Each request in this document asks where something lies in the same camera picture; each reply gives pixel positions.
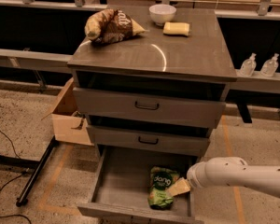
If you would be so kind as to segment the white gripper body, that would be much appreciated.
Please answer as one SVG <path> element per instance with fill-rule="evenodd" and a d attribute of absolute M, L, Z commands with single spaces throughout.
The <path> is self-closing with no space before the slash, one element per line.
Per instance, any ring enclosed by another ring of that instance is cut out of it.
<path fill-rule="evenodd" d="M 201 179 L 199 178 L 199 175 L 204 174 L 204 163 L 203 162 L 198 162 L 192 166 L 187 171 L 187 180 L 189 184 L 194 188 L 202 188 L 202 182 Z"/>

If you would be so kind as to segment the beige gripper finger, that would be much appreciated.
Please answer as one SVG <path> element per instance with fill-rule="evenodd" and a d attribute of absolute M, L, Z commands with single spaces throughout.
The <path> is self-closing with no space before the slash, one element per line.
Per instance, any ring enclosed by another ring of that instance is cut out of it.
<path fill-rule="evenodd" d="M 180 194 L 190 192 L 191 186 L 187 179 L 179 178 L 171 187 L 167 189 L 167 193 L 174 197 Z"/>

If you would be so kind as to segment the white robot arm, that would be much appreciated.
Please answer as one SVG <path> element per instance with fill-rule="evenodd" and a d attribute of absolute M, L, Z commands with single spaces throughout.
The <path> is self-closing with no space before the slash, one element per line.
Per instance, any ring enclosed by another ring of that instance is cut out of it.
<path fill-rule="evenodd" d="M 219 157 L 192 165 L 166 193 L 174 197 L 214 186 L 245 187 L 280 199 L 280 166 L 248 165 L 238 157 Z"/>

